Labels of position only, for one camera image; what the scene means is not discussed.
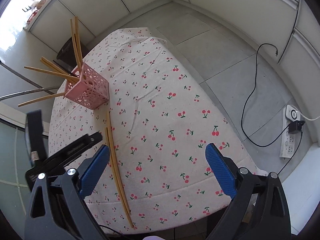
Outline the cherry print tablecloth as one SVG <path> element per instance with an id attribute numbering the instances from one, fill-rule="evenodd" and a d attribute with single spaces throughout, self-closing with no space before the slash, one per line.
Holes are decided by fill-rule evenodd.
<path id="1" fill-rule="evenodd" d="M 131 216 L 125 215 L 108 165 L 85 198 L 106 233 L 175 228 L 226 207 L 230 198 L 205 158 L 210 143 L 239 167 L 262 174 L 228 120 L 149 29 L 114 31 L 85 62 L 108 81 L 110 102 L 90 110 L 56 98 L 48 146 L 53 154 L 84 134 L 104 132 L 110 116 Z"/>

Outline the wooden chopstick upright in holder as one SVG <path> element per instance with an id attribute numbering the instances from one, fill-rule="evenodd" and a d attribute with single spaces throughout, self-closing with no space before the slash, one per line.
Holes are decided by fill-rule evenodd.
<path id="1" fill-rule="evenodd" d="M 78 16 L 74 17 L 74 32 L 75 32 L 75 41 L 76 41 L 76 51 L 78 55 L 78 67 L 79 72 L 82 71 L 83 65 L 83 58 L 82 58 L 82 51 L 81 51 L 81 43 L 80 43 L 80 34 L 79 34 L 79 19 Z"/>

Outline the white kitchen cabinets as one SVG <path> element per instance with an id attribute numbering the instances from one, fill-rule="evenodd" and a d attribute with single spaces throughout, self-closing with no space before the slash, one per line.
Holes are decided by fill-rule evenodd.
<path id="1" fill-rule="evenodd" d="M 302 112 L 309 117 L 311 140 L 319 142 L 319 23 L 306 0 L 48 0 L 28 31 L 54 51 L 70 37 L 69 17 L 80 18 L 80 35 L 88 47 L 107 34 L 176 3 L 220 23 L 218 31 L 231 31 L 273 67 Z"/>

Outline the black chopstick with gold band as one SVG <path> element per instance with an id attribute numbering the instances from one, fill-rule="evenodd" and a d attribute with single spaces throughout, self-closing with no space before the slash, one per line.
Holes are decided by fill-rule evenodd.
<path id="1" fill-rule="evenodd" d="M 67 70 L 64 66 L 62 66 L 61 64 L 59 64 L 57 61 L 53 60 L 53 64 L 55 64 L 60 70 L 61 72 L 65 73 L 65 74 L 68 74 L 70 76 L 73 76 L 75 77 L 75 75 L 70 72 L 69 70 Z"/>

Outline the pink perforated utensil holder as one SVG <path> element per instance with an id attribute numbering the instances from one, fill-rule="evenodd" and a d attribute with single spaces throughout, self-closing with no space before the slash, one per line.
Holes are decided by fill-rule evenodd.
<path id="1" fill-rule="evenodd" d="M 97 71 L 84 62 L 81 72 L 73 72 L 79 74 L 79 81 L 67 83 L 65 98 L 91 110 L 109 101 L 108 81 Z"/>

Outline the black power adapter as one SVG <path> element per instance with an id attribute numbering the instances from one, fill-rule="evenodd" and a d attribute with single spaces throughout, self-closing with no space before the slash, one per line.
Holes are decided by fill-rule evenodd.
<path id="1" fill-rule="evenodd" d="M 301 132 L 304 124 L 304 120 L 296 120 L 294 122 L 291 122 L 288 126 L 289 134 L 297 134 L 298 132 Z"/>

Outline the black trash bin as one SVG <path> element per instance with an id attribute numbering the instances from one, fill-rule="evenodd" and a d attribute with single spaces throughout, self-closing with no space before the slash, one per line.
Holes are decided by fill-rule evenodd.
<path id="1" fill-rule="evenodd" d="M 74 49 L 73 49 L 73 43 L 72 43 L 71 37 L 62 46 L 62 48 L 58 52 L 56 58 L 58 60 L 61 60 L 64 63 L 68 64 L 71 67 L 76 66 L 76 59 L 75 59 L 75 55 L 74 55 Z"/>

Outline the wooden chopstick leaning from holder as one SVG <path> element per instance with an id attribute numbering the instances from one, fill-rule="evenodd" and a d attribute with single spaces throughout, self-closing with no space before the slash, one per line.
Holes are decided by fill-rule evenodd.
<path id="1" fill-rule="evenodd" d="M 49 100 L 49 99 L 65 96 L 66 94 L 67 94 L 67 92 L 62 92 L 62 93 L 56 93 L 56 94 L 53 94 L 53 95 L 43 96 L 43 97 L 40 97 L 40 98 L 36 98 L 36 99 L 33 99 L 33 100 L 29 100 L 29 101 L 20 103 L 18 105 L 18 107 L 23 107 L 23 106 L 26 106 L 26 105 L 29 105 L 29 104 L 32 104 L 32 103 L 36 103 L 36 102 L 40 102 L 40 101 L 44 101 L 44 100 Z"/>

